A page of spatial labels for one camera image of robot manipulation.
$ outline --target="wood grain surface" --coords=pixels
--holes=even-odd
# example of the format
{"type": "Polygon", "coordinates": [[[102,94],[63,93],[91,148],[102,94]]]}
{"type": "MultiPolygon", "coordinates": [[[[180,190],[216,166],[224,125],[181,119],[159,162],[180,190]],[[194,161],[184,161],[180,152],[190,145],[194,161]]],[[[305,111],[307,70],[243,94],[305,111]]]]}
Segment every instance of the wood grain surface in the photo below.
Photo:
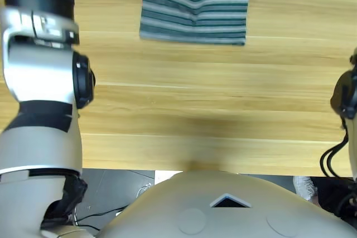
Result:
{"type": "MultiPolygon", "coordinates": [[[[140,40],[141,0],[76,0],[96,73],[84,167],[320,175],[344,132],[329,100],[357,45],[357,0],[250,0],[247,44],[140,40]]],[[[16,114],[0,83],[0,127],[16,114]]],[[[333,162],[350,175],[347,147],[333,162]]]]}

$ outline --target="striped shirt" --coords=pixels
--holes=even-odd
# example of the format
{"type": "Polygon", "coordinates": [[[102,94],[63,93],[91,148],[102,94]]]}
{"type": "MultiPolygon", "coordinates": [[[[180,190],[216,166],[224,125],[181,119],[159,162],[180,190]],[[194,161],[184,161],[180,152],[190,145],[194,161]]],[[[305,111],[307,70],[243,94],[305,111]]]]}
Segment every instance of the striped shirt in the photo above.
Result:
{"type": "Polygon", "coordinates": [[[140,37],[244,45],[249,0],[143,0],[140,37]]]}

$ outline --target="white sneaker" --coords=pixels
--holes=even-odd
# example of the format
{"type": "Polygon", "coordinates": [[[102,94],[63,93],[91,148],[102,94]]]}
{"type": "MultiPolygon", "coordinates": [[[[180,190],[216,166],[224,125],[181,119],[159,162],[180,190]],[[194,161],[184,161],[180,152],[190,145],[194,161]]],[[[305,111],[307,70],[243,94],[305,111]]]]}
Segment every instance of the white sneaker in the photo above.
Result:
{"type": "Polygon", "coordinates": [[[317,188],[310,177],[294,176],[293,182],[296,194],[305,200],[311,202],[312,198],[317,196],[317,188]]]}

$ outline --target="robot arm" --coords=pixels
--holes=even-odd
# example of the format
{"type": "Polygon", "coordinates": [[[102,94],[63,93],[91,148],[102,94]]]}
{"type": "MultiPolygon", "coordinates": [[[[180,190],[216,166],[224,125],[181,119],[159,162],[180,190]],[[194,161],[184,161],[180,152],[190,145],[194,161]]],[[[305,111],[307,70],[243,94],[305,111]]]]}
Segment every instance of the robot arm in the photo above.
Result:
{"type": "Polygon", "coordinates": [[[86,190],[78,109],[93,99],[94,74],[72,49],[74,0],[4,1],[3,77],[20,108],[0,135],[0,236],[44,237],[86,190]]]}
{"type": "Polygon", "coordinates": [[[357,48],[350,58],[352,70],[341,75],[331,98],[331,107],[339,114],[349,140],[349,155],[353,179],[357,180],[357,48]]]}

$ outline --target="wire bundle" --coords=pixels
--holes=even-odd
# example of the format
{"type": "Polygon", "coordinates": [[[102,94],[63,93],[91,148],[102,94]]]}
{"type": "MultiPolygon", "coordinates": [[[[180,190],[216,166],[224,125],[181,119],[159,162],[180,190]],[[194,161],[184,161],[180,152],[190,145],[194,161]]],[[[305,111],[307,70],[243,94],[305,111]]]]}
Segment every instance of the wire bundle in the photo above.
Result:
{"type": "Polygon", "coordinates": [[[345,134],[344,139],[342,140],[342,142],[340,142],[336,146],[332,147],[331,149],[327,150],[320,158],[320,167],[321,167],[321,170],[322,170],[322,172],[324,173],[324,175],[326,177],[331,177],[327,173],[326,168],[325,168],[325,158],[327,157],[327,160],[326,160],[327,169],[330,171],[332,176],[340,178],[340,176],[337,175],[336,172],[334,171],[334,169],[332,168],[332,163],[331,162],[332,162],[333,157],[336,155],[336,153],[338,153],[348,142],[347,127],[346,127],[344,121],[343,121],[343,127],[345,128],[346,134],[345,134]]]}
{"type": "Polygon", "coordinates": [[[89,218],[89,217],[98,217],[98,216],[104,216],[108,213],[111,213],[111,212],[114,212],[114,211],[117,211],[117,212],[122,212],[125,208],[127,208],[128,206],[123,206],[123,207],[119,207],[119,208],[115,208],[115,209],[112,209],[112,210],[109,210],[109,211],[106,211],[106,212],[102,212],[102,213],[96,213],[96,214],[91,214],[89,216],[85,216],[85,217],[82,217],[78,220],[75,220],[74,221],[74,224],[78,227],[89,227],[89,228],[92,228],[92,229],[95,229],[97,231],[100,231],[99,228],[97,227],[94,227],[92,225],[86,225],[86,224],[78,224],[78,222],[82,221],[82,220],[85,220],[86,218],[89,218]]]}

